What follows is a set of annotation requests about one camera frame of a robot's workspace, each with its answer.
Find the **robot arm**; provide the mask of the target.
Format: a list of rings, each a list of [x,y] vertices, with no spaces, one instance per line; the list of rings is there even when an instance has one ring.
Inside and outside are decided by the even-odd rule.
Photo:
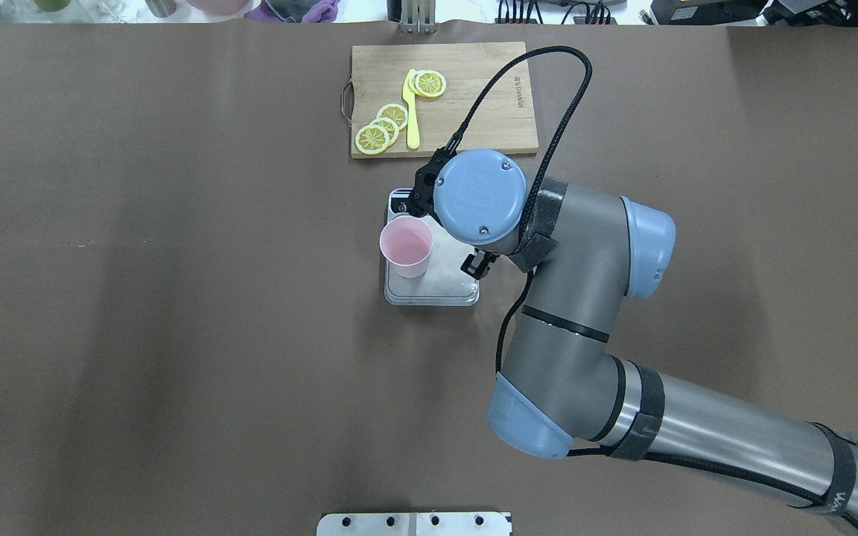
[[[524,274],[498,337],[488,423],[548,460],[603,456],[674,465],[824,517],[858,535],[858,433],[791,418],[664,369],[691,351],[708,371],[750,378],[765,330],[741,292],[709,284],[692,309],[629,327],[678,240],[672,218],[624,196],[525,173],[496,150],[437,150],[406,203],[469,246],[463,272],[497,259]]]

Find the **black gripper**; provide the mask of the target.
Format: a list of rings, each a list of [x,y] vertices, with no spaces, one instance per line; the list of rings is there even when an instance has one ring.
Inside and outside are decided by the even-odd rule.
[[[446,231],[454,240],[455,238],[449,228],[442,222],[436,210],[435,197],[438,188],[438,179],[442,177],[442,169],[456,156],[457,152],[451,148],[439,148],[430,156],[428,162],[419,167],[414,174],[414,185],[407,197],[407,214],[412,217],[429,217]],[[488,275],[491,265],[497,260],[497,255],[484,252],[475,246],[472,254],[467,255],[462,264],[462,272],[475,281],[481,281]]]

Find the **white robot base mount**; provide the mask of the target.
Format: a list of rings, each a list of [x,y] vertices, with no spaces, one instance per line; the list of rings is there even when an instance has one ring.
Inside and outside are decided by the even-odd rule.
[[[317,535],[513,535],[512,517],[497,511],[331,513]]]

